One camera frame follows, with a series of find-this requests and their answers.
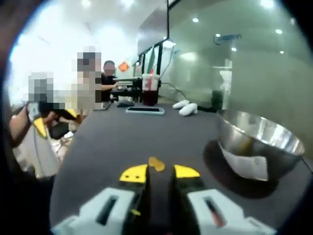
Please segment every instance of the stainless steel bowl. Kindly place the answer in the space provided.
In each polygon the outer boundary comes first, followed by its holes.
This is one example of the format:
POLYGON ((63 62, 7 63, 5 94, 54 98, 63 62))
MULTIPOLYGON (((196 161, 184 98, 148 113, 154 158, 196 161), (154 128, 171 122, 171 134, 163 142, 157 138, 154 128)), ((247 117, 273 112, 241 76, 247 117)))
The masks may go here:
POLYGON ((277 180, 301 160, 302 141, 283 126, 249 113, 219 110, 221 147, 236 156, 266 158, 268 180, 277 180))

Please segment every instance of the smartphone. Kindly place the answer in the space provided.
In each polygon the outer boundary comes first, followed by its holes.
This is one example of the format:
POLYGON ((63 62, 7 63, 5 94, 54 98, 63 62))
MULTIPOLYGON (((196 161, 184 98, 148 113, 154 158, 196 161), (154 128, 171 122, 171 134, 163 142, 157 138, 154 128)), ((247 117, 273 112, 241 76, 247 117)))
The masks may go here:
POLYGON ((129 107, 126 109, 127 113, 133 114, 149 114, 149 115, 164 115, 165 111, 158 107, 129 107))

